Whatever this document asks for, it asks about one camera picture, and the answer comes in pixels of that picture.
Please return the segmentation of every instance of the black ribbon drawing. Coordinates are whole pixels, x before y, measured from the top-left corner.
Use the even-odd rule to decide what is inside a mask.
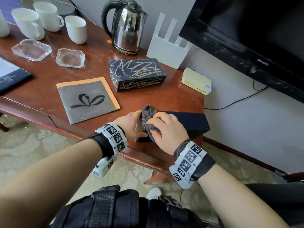
[[[83,99],[82,99],[83,97],[85,97],[88,100],[87,104],[83,101]],[[101,98],[101,99],[97,103],[92,104],[98,98]],[[105,96],[103,96],[103,95],[97,95],[96,97],[94,97],[92,99],[92,101],[90,101],[90,97],[88,95],[86,95],[86,94],[80,94],[80,95],[78,95],[78,99],[79,99],[79,101],[83,105],[81,105],[81,104],[72,105],[72,106],[70,106],[71,109],[75,109],[75,108],[80,107],[80,106],[88,106],[88,107],[90,107],[92,105],[99,105],[100,103],[103,103],[103,101],[105,100]]]

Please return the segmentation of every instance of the box with gold scribbles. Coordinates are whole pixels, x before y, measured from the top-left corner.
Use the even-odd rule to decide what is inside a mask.
[[[167,76],[156,58],[109,60],[109,74],[117,92],[160,85]]]

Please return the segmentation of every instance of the white cable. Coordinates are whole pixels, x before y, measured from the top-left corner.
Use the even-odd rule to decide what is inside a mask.
[[[58,1],[58,2],[60,2],[60,3],[63,3],[63,4],[66,4],[66,5],[69,5],[69,6],[72,6],[72,7],[74,7],[75,9],[78,9],[76,6],[74,6],[74,5],[71,5],[71,4],[69,4],[69,3],[65,3],[65,2],[63,2],[63,1],[59,1],[59,0],[54,0],[54,1]],[[78,9],[80,12],[82,12],[86,17],[87,17],[87,19],[89,19],[90,20],[90,22],[92,22],[94,25],[96,25],[95,24],[95,22],[93,22],[83,11],[81,11],[80,9]]]

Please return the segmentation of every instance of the white mug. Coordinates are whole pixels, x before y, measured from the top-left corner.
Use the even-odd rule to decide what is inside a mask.
[[[0,37],[5,37],[9,34],[9,25],[5,20],[1,10],[0,10]]]
[[[84,19],[78,16],[66,16],[65,24],[67,34],[73,42],[83,44],[87,41],[87,23]]]
[[[31,9],[17,8],[12,10],[12,16],[21,33],[27,38],[41,40],[44,38],[44,28],[38,13]]]
[[[42,25],[45,29],[56,32],[64,26],[62,16],[57,13],[57,7],[45,1],[34,2],[35,11],[39,14]]]

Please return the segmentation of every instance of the floor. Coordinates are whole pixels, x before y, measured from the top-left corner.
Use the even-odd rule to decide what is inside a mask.
[[[20,170],[75,143],[72,139],[13,117],[2,116],[0,123],[10,128],[7,133],[0,131],[0,186],[12,179]],[[267,169],[207,143],[204,143],[203,149],[244,184],[276,183],[272,172]],[[115,184],[119,184],[122,190],[136,189],[140,196],[145,197],[148,191],[155,187],[143,184],[151,174],[150,169],[119,158],[104,178],[90,174],[70,202],[89,195],[102,186]],[[177,183],[157,186],[165,195],[179,201],[182,190]],[[215,211],[198,184],[182,192],[181,205],[195,211],[205,221],[217,222]]]

